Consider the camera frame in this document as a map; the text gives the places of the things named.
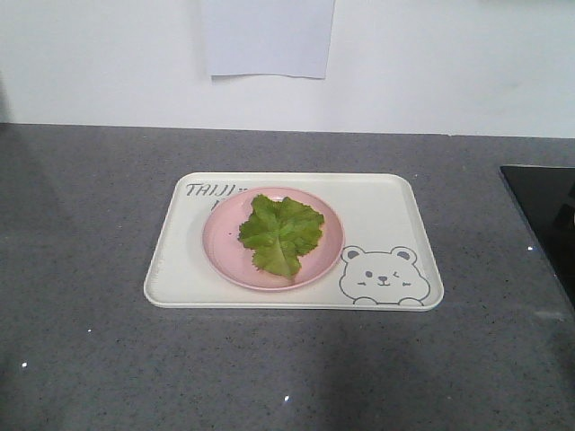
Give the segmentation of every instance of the black appliance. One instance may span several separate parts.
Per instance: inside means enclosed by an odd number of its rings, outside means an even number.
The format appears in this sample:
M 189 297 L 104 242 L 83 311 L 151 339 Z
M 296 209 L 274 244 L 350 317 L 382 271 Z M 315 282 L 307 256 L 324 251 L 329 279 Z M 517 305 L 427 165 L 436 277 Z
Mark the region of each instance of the black appliance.
M 508 165 L 501 172 L 575 306 L 575 168 Z

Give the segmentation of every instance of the green lettuce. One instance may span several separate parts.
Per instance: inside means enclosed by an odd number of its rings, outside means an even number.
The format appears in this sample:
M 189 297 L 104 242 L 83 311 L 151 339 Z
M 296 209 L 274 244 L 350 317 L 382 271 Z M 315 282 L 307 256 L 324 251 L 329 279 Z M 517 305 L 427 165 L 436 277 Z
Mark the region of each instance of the green lettuce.
M 252 263 L 278 276 L 293 278 L 305 256 L 322 237 L 323 215 L 308 205 L 285 197 L 274 201 L 258 195 L 252 213 L 240 226 L 238 240 L 254 250 Z

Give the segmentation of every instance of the white paper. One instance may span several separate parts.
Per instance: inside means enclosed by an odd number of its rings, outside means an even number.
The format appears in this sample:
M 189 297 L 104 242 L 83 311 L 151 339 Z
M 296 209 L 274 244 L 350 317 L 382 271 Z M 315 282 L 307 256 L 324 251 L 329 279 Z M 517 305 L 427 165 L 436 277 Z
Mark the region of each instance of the white paper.
M 203 0 L 210 75 L 324 78 L 334 0 Z

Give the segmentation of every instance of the bear illustration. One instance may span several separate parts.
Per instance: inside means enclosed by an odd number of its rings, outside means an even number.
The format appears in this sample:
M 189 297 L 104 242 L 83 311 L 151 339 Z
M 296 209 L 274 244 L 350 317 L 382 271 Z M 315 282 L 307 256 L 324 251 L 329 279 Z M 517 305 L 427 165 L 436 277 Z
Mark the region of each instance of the bear illustration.
M 341 258 L 346 266 L 340 289 L 353 303 L 423 305 L 429 295 L 429 282 L 415 266 L 417 255 L 407 247 L 385 252 L 350 245 Z

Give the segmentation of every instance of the white tray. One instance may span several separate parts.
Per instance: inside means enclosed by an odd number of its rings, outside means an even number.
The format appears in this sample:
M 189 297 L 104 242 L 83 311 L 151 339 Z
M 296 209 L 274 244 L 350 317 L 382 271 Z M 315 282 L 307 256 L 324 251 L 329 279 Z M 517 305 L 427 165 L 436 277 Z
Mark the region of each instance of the white tray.
M 203 225 L 219 201 L 276 186 L 308 191 L 330 205 L 343 223 L 346 248 L 334 268 L 310 285 L 281 292 L 237 286 L 211 267 L 201 244 Z M 375 285 L 383 277 L 390 286 Z M 411 186 L 401 177 L 195 172 L 176 184 L 144 293 L 154 305 L 172 308 L 427 311 L 443 299 L 443 285 Z

